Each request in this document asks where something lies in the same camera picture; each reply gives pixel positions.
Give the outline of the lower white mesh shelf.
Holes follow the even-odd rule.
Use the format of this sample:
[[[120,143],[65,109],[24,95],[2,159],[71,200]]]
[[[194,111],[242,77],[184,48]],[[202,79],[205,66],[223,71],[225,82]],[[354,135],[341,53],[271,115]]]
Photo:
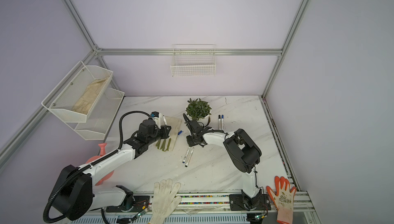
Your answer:
[[[124,92],[107,88],[85,123],[75,132],[84,140],[104,140],[123,101]]]

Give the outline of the white marker pen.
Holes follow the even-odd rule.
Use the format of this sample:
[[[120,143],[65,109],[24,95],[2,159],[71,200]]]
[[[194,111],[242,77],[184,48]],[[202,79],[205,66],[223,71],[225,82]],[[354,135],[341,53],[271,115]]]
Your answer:
[[[218,115],[218,129],[222,129],[222,123],[221,123],[221,115]]]
[[[191,157],[193,155],[193,152],[194,152],[194,148],[191,148],[191,150],[190,150],[190,152],[189,152],[189,154],[187,156],[186,162],[185,162],[185,167],[188,167],[188,165],[189,165],[189,163],[191,161]]]

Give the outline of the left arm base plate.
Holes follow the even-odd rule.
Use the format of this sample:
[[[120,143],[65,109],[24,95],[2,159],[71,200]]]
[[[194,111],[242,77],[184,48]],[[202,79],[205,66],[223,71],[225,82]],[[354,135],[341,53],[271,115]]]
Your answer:
[[[130,207],[122,207],[122,206],[109,206],[105,208],[107,213],[137,213],[142,210],[144,206],[149,207],[150,196],[141,195],[134,196],[133,203]]]

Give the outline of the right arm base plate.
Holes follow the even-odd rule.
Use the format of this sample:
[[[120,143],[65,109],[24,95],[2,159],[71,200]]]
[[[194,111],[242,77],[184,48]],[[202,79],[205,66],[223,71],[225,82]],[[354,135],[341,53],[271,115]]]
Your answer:
[[[245,194],[229,195],[230,209],[232,211],[270,211],[271,204],[267,194],[257,194],[250,198]]]

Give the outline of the potted green plant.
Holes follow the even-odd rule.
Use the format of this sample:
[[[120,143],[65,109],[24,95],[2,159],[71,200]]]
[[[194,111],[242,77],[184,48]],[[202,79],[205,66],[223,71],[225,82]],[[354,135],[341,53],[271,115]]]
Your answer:
[[[211,106],[207,101],[201,98],[189,99],[188,106],[186,107],[186,114],[192,118],[192,120],[201,120],[211,115]]]

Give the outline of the orange white glove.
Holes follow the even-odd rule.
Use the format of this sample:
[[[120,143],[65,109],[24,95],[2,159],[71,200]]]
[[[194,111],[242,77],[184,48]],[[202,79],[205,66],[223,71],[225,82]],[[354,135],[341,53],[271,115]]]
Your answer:
[[[277,222],[280,224],[293,223],[293,202],[297,192],[296,187],[290,187],[290,182],[285,177],[275,177],[276,193],[270,186],[267,186],[267,192],[278,211]]]

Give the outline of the green bean pods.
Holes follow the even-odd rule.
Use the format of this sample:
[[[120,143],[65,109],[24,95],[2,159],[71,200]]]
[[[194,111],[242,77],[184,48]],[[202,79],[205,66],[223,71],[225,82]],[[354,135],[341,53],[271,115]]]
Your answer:
[[[156,143],[156,147],[157,147],[157,149],[159,149],[163,152],[169,151],[171,141],[172,141],[171,138],[159,140]]]

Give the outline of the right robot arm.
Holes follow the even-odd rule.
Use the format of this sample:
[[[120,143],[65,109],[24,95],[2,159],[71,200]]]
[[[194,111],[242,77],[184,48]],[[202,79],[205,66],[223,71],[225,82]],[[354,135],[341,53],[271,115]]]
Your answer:
[[[190,134],[186,137],[190,147],[215,145],[225,148],[235,167],[242,173],[240,194],[229,195],[232,211],[269,211],[269,196],[258,186],[256,166],[260,163],[262,152],[257,144],[243,130],[234,132],[215,130],[201,126],[196,120],[183,115]]]

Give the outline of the white work glove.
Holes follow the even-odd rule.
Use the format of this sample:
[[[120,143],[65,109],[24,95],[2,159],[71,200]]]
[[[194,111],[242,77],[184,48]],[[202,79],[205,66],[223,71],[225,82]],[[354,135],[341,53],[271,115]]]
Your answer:
[[[173,184],[172,179],[162,180],[154,184],[152,217],[149,224],[163,224],[176,207],[181,203],[182,197],[177,196],[181,183]]]

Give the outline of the upper white mesh shelf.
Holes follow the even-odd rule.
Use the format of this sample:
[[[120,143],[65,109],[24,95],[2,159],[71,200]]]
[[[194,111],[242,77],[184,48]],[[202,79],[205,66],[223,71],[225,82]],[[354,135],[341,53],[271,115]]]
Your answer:
[[[42,106],[64,123],[85,123],[109,86],[113,71],[80,61],[69,73],[42,101]],[[84,103],[85,93],[93,83],[98,91]]]

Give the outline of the beige glove in shelf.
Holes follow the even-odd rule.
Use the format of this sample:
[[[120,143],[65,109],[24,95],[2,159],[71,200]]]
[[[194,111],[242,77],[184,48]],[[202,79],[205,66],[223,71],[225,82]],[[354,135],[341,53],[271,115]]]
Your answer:
[[[95,100],[97,99],[99,93],[103,89],[103,86],[107,82],[107,78],[97,79],[89,84],[84,91],[83,95],[79,98],[79,100],[75,103],[72,108],[73,112],[77,112],[80,114],[87,115],[92,108]]]

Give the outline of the white mesh shelf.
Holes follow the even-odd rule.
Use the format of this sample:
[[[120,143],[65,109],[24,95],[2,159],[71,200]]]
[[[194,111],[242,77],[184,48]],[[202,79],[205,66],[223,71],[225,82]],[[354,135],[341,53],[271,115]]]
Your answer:
[[[85,123],[109,86],[113,71],[80,61],[69,73],[42,101],[42,106],[64,123]],[[98,91],[84,103],[85,93],[93,83]]]
[[[84,140],[104,140],[123,101],[124,92],[107,88],[85,123],[75,132]]]

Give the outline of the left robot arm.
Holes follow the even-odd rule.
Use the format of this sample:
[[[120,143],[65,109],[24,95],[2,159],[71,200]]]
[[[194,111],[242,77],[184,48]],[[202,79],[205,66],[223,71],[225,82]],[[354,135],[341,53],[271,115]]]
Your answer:
[[[95,191],[94,186],[121,165],[141,156],[154,142],[169,137],[171,126],[164,115],[153,112],[128,140],[120,131],[120,145],[106,155],[79,167],[62,169],[44,208],[43,220],[51,224],[65,218],[74,221],[86,212],[118,207],[127,212],[135,205],[134,193],[122,185]]]

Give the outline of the white marker blue cap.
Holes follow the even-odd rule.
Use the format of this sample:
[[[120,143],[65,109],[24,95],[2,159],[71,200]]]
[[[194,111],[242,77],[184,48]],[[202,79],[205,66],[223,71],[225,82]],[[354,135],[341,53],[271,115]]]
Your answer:
[[[224,130],[224,115],[221,115],[220,125],[221,125],[221,130]]]

